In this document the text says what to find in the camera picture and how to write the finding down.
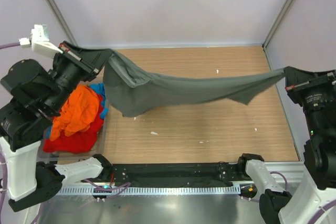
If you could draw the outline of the grey t shirt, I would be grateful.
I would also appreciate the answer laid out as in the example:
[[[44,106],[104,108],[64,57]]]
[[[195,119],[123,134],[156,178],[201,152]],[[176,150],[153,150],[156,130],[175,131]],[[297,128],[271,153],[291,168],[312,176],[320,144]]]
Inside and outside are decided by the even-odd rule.
[[[106,99],[124,117],[156,107],[192,105],[230,99],[244,105],[285,76],[283,69],[224,78],[183,78],[147,72],[115,51],[103,73]]]

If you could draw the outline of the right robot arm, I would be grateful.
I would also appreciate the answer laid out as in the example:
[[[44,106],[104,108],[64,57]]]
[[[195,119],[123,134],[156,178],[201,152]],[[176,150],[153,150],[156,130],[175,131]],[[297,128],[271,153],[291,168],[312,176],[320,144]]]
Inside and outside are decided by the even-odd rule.
[[[286,191],[259,155],[243,154],[236,172],[254,182],[265,223],[322,223],[335,208],[335,70],[284,73],[287,95],[302,107],[309,131],[300,184],[294,194]]]

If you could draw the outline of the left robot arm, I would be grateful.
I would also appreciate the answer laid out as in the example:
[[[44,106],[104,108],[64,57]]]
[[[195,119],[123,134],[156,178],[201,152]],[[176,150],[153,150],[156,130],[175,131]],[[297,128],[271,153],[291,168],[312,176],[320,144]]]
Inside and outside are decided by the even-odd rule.
[[[3,188],[9,205],[19,212],[51,199],[65,185],[96,178],[106,182],[111,163],[102,155],[54,165],[39,162],[37,152],[51,119],[82,81],[92,81],[112,56],[111,49],[85,49],[64,41],[45,56],[53,66],[45,70],[34,59],[10,67],[1,85],[12,95],[1,108],[1,148],[5,158]]]

